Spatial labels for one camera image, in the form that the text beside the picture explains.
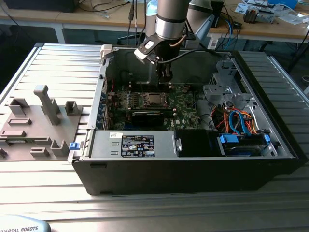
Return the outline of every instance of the blue latch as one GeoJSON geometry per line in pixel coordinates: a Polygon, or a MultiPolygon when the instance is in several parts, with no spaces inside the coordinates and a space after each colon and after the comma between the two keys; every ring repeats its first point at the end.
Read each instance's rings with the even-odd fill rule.
{"type": "Polygon", "coordinates": [[[70,143],[69,150],[80,150],[81,144],[80,143],[70,143]]]}
{"type": "Polygon", "coordinates": [[[220,136],[220,141],[222,144],[237,144],[239,143],[238,138],[234,134],[223,134],[220,136]]]}
{"type": "Polygon", "coordinates": [[[264,139],[266,141],[266,143],[270,143],[270,136],[268,134],[264,135],[264,139]]]}

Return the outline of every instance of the warning label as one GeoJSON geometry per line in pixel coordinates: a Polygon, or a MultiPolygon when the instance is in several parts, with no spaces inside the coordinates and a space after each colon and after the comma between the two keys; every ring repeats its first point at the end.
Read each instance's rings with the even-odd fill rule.
{"type": "Polygon", "coordinates": [[[155,157],[153,135],[124,135],[121,141],[122,157],[155,157]]]}

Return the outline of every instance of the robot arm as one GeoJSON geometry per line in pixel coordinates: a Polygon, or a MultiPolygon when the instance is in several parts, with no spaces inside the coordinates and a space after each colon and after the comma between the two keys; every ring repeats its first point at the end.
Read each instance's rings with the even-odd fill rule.
{"type": "Polygon", "coordinates": [[[144,62],[146,59],[156,64],[156,72],[161,82],[172,79],[171,62],[159,64],[178,56],[183,40],[183,29],[188,13],[190,0],[159,0],[155,34],[147,38],[135,50],[136,57],[144,62]]]}

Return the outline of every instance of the green motherboard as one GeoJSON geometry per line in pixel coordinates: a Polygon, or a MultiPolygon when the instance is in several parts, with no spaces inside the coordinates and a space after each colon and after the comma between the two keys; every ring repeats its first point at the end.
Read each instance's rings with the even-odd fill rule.
{"type": "Polygon", "coordinates": [[[189,86],[172,86],[168,92],[133,92],[122,87],[110,98],[111,130],[199,129],[194,92],[189,86]],[[134,114],[153,114],[162,125],[139,126],[134,114]]]}

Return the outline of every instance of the white sticker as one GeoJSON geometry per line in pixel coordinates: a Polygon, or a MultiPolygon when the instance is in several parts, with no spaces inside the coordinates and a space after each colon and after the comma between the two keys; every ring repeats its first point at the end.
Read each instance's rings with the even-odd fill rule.
{"type": "Polygon", "coordinates": [[[112,139],[121,139],[122,135],[123,135],[123,133],[111,132],[110,133],[110,138],[112,138],[112,139]]]}

